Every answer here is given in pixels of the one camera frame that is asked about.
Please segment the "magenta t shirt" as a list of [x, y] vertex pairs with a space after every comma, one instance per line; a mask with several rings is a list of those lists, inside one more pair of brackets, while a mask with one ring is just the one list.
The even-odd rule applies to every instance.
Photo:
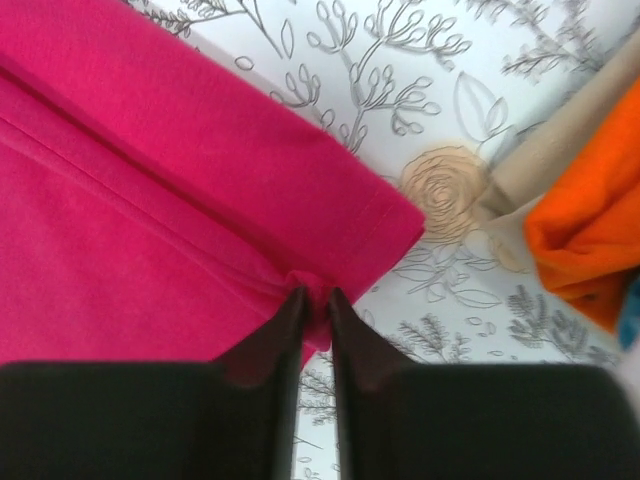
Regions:
[[424, 217], [118, 1], [1, 5], [1, 359], [209, 360], [296, 287], [303, 354]]

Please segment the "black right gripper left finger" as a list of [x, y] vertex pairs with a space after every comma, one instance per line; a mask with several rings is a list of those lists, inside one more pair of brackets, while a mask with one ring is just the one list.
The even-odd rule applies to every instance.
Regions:
[[287, 479], [306, 292], [209, 362], [1, 369], [5, 479]]

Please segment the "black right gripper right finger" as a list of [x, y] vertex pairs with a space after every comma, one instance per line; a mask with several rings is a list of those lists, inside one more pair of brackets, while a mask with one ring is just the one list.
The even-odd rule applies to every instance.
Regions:
[[329, 302], [344, 479], [635, 479], [639, 422], [605, 369], [424, 364]]

